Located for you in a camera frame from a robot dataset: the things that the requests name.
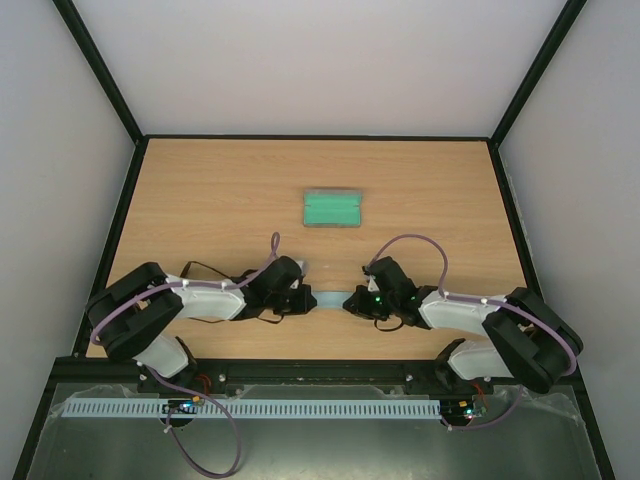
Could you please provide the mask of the blue cleaning cloth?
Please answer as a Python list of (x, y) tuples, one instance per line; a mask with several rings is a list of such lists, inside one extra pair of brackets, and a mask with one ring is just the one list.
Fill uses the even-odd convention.
[(315, 291), (313, 297), (319, 309), (342, 309), (344, 302), (351, 296), (344, 291)]

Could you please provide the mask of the grey leather glasses case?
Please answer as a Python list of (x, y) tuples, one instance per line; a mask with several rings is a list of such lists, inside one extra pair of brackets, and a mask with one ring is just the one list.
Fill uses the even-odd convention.
[(307, 228), (359, 228), (363, 193), (357, 189), (312, 188), (303, 193)]

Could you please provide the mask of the black sunglasses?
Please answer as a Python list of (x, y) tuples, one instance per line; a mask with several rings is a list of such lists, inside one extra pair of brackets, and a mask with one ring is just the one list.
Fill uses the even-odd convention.
[(230, 276), (219, 269), (216, 269), (210, 265), (196, 260), (187, 261), (182, 268), (179, 276), (181, 278), (192, 279), (197, 281), (211, 281), (211, 282), (234, 282), (237, 283), (238, 279)]

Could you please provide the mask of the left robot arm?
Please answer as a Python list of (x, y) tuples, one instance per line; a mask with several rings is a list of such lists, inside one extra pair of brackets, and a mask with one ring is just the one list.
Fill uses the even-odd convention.
[(269, 310), (282, 319), (317, 306), (304, 263), (275, 256), (258, 270), (217, 281), (165, 273), (147, 262), (94, 295), (85, 307), (91, 342), (115, 362), (133, 360), (145, 376), (189, 387), (198, 375), (186, 343), (165, 332), (176, 319), (241, 321)]

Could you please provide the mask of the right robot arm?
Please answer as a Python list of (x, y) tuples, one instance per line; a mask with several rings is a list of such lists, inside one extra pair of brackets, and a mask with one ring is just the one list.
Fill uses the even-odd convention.
[(547, 393), (577, 368), (584, 349), (580, 336), (540, 296), (525, 287), (489, 297), (418, 286), (390, 256), (363, 268), (368, 283), (343, 303), (350, 314), (427, 330), (452, 329), (479, 337), (457, 339), (440, 354), (436, 379), (445, 390), (470, 380), (513, 378), (536, 393)]

